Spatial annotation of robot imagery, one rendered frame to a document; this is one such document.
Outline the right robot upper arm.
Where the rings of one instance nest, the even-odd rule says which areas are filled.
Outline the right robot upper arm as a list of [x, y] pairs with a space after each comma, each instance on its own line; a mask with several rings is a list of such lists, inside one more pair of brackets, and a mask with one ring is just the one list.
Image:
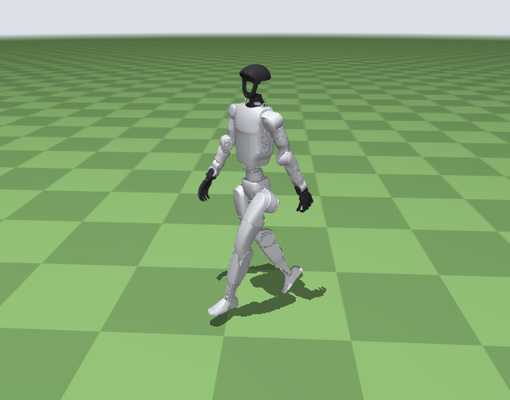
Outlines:
[[223, 135], [220, 138], [220, 144], [222, 149], [230, 150], [235, 145], [235, 128], [234, 128], [234, 117], [235, 109], [239, 103], [231, 104], [228, 109], [228, 123], [227, 123], [227, 135]]

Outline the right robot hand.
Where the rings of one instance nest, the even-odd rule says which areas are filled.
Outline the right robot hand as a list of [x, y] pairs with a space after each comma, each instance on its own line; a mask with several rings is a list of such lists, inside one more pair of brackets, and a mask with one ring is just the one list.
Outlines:
[[[201, 201], [204, 201], [204, 199], [207, 201], [206, 197], [210, 199], [208, 196], [208, 189], [210, 188], [212, 184], [212, 180], [216, 179], [216, 177], [213, 177], [214, 169], [209, 168], [208, 172], [206, 173], [206, 178], [202, 181], [199, 189], [198, 189], [198, 197]], [[206, 194], [206, 196], [205, 196]], [[205, 202], [205, 201], [204, 201]]]

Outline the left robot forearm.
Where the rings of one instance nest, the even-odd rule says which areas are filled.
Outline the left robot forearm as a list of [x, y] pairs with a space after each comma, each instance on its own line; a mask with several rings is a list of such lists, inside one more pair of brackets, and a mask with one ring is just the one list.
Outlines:
[[303, 192], [308, 187], [308, 185], [304, 181], [303, 175], [298, 168], [298, 161], [292, 152], [287, 153], [287, 161], [290, 165], [286, 165], [284, 168], [290, 177], [291, 183], [294, 185], [294, 187], [298, 186], [301, 192]]

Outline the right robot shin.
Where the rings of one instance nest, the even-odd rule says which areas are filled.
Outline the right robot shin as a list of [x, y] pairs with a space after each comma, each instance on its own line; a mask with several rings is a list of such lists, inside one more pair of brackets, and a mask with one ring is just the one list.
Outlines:
[[[255, 240], [256, 241], [256, 240]], [[283, 271], [286, 278], [288, 278], [292, 273], [290, 268], [288, 267], [285, 259], [284, 259], [284, 253], [282, 249], [279, 247], [279, 245], [276, 243], [276, 240], [274, 240], [273, 244], [271, 246], [265, 247], [262, 244], [258, 243], [258, 246], [263, 250], [263, 252], [267, 255], [267, 257], [271, 260], [272, 263], [274, 263], [281, 271]], [[289, 276], [288, 276], [289, 275]]]

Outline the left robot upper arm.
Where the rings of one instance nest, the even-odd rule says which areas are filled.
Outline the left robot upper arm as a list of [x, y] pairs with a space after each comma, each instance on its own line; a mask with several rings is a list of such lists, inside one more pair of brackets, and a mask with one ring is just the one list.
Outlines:
[[272, 135], [273, 141], [279, 153], [276, 154], [277, 164], [280, 166], [290, 165], [287, 160], [288, 152], [291, 152], [288, 136], [285, 131], [285, 122], [278, 112], [266, 111], [261, 115], [263, 126]]

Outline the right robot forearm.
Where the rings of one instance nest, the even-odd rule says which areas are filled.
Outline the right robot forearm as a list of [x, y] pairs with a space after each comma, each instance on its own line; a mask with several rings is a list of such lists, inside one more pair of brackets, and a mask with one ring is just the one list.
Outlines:
[[217, 177], [220, 174], [220, 171], [223, 168], [224, 163], [226, 162], [226, 159], [229, 155], [230, 155], [229, 150], [222, 149], [221, 144], [219, 144], [217, 155], [212, 162], [212, 166], [209, 167], [214, 169], [214, 174], [212, 175], [213, 177]]

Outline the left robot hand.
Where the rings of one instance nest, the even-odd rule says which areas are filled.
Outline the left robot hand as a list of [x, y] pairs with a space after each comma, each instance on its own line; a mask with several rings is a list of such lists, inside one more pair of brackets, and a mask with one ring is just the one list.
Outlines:
[[300, 188], [298, 186], [295, 186], [295, 190], [297, 192], [297, 195], [299, 195], [299, 201], [300, 201], [298, 208], [297, 208], [297, 212], [301, 209], [301, 206], [302, 206], [302, 210], [300, 210], [299, 212], [303, 213], [306, 210], [308, 210], [309, 207], [311, 207], [311, 203], [313, 203], [312, 195], [308, 191], [308, 188], [306, 188], [303, 192], [301, 192]]

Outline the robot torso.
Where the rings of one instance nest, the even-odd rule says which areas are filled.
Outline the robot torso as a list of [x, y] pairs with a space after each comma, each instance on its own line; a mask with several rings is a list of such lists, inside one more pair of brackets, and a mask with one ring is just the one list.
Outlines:
[[[247, 99], [247, 102], [246, 102]], [[260, 102], [260, 107], [247, 107], [248, 98], [237, 105], [235, 109], [234, 128], [237, 160], [247, 166], [243, 168], [246, 177], [242, 179], [242, 188], [248, 198], [253, 200], [263, 188], [271, 191], [269, 178], [263, 175], [260, 166], [268, 165], [273, 154], [273, 137], [263, 126], [261, 115], [266, 111], [273, 111]], [[274, 112], [274, 111], [273, 111]]]

